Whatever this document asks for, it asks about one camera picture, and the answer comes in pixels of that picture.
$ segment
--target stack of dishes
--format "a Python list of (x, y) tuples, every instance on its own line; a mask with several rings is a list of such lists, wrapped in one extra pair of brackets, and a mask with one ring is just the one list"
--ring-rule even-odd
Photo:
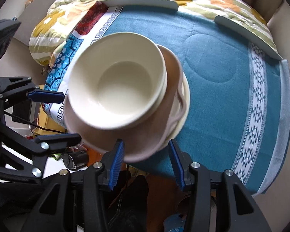
[(127, 163), (149, 158), (181, 130), (189, 86), (169, 49), (123, 32), (101, 38), (70, 75), (64, 122), (90, 148), (105, 153), (125, 142)]

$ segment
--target white bowl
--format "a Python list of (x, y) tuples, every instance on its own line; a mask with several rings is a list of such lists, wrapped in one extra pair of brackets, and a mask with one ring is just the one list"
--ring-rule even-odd
[(165, 76), (165, 82), (163, 84), (161, 92), (160, 92), (157, 100), (155, 101), (155, 103), (152, 105), (152, 107), (141, 118), (137, 119), (136, 121), (132, 122), (131, 124), (126, 125), (125, 128), (136, 126), (139, 123), (147, 120), (157, 110), (158, 106), (161, 104), (161, 102), (165, 96), (167, 84), (168, 84), (168, 76)]
[(76, 61), (69, 81), (71, 107), (94, 128), (122, 128), (163, 98), (165, 78), (165, 61), (153, 41), (130, 32), (111, 34)]

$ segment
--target metal screw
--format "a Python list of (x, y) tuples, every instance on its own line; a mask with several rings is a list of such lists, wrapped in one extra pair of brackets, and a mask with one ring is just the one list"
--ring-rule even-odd
[(42, 142), (41, 147), (45, 150), (49, 149), (49, 145), (46, 142)]
[(59, 174), (62, 175), (62, 176), (65, 176), (65, 175), (68, 174), (68, 170), (67, 169), (62, 169), (62, 170), (60, 170)]
[(94, 168), (101, 168), (102, 167), (102, 163), (101, 162), (96, 162), (95, 164), (93, 164)]
[(232, 175), (233, 175), (233, 171), (232, 171), (231, 169), (227, 169), (227, 170), (225, 171), (225, 174), (226, 174), (227, 176), (232, 176)]
[(201, 165), (200, 165), (200, 163), (198, 163), (198, 162), (192, 162), (192, 163), (191, 163), (191, 166), (192, 166), (193, 168), (199, 168)]
[(34, 168), (32, 168), (32, 174), (33, 174), (35, 177), (39, 177), (39, 178), (40, 178), (41, 175), (42, 175), (42, 172), (41, 172), (40, 169), (34, 167)]

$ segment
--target blue patterned fabric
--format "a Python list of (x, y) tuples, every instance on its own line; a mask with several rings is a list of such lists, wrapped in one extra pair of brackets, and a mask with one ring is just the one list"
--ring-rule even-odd
[[(51, 72), (47, 76), (44, 90), (58, 90), (70, 62), (83, 41), (83, 39), (78, 39), (72, 34), (68, 37), (67, 42), (59, 53)], [(44, 104), (44, 111), (48, 112), (50, 106), (51, 104)]]
[[(187, 121), (176, 138), (180, 148), (210, 170), (235, 170), (257, 192), (277, 139), (279, 61), (223, 26), (167, 9), (125, 6), (105, 35), (115, 32), (145, 35), (177, 55), (191, 95)], [(285, 153), (286, 145), (281, 149)], [(167, 149), (134, 166), (173, 176)]]

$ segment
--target quilted fabric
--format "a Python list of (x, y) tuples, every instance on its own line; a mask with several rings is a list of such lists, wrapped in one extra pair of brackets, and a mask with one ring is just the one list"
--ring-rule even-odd
[[(68, 93), (71, 69), (92, 42), (115, 32), (142, 34), (172, 50), (186, 74), (191, 101), (176, 137), (180, 148), (210, 170), (232, 169), (252, 193), (265, 191), (279, 173), (288, 147), (288, 62), (270, 58), (241, 35), (200, 15), (118, 6), (108, 8), (93, 25), (103, 10), (99, 3), (96, 7), (64, 44), (45, 89)], [(64, 103), (44, 108), (64, 125)], [(135, 166), (173, 176), (167, 149)]]

